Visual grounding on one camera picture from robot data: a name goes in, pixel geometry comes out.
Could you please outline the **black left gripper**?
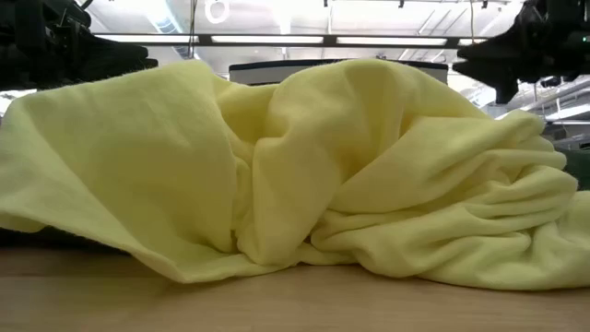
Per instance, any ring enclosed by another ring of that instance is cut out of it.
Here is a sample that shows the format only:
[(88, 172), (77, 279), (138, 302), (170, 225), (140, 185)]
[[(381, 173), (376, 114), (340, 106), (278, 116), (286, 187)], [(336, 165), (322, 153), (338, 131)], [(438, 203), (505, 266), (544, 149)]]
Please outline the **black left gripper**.
[[(65, 76), (94, 0), (0, 0), (0, 90), (34, 89)], [(107, 44), (87, 58), (87, 82), (157, 67), (148, 49)]]

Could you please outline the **pale yellow garment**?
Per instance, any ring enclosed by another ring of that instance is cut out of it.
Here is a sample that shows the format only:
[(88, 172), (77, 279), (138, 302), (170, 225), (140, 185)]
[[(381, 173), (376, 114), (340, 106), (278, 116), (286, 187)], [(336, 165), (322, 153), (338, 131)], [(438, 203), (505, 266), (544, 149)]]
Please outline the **pale yellow garment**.
[(183, 61), (14, 100), (0, 228), (64, 231), (181, 282), (358, 264), (496, 290), (590, 286), (590, 192), (542, 136), (418, 69), (246, 86)]

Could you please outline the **navy white striped fabric basket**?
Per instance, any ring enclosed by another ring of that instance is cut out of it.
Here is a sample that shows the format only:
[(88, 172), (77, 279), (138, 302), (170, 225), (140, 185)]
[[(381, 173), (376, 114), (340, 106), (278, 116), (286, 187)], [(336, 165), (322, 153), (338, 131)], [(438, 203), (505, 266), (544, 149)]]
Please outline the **navy white striped fabric basket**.
[(248, 86), (279, 84), (293, 79), (314, 80), (315, 77), (339, 80), (385, 76), (396, 79), (429, 76), (446, 85), (449, 65), (378, 58), (303, 59), (231, 65), (229, 72), (231, 82)]

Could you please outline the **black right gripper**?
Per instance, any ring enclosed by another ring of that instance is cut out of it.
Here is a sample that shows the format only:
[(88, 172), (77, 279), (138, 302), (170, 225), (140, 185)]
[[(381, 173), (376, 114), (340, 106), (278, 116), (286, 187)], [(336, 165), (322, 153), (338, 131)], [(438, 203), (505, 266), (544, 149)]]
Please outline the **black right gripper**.
[[(526, 0), (515, 24), (517, 30), (465, 46), (458, 56), (466, 60), (520, 57), (516, 75), (531, 83), (544, 77), (570, 82), (590, 75), (590, 0)], [(519, 90), (517, 77), (503, 65), (465, 61), (453, 64), (453, 69), (493, 88), (498, 104), (508, 103)]]

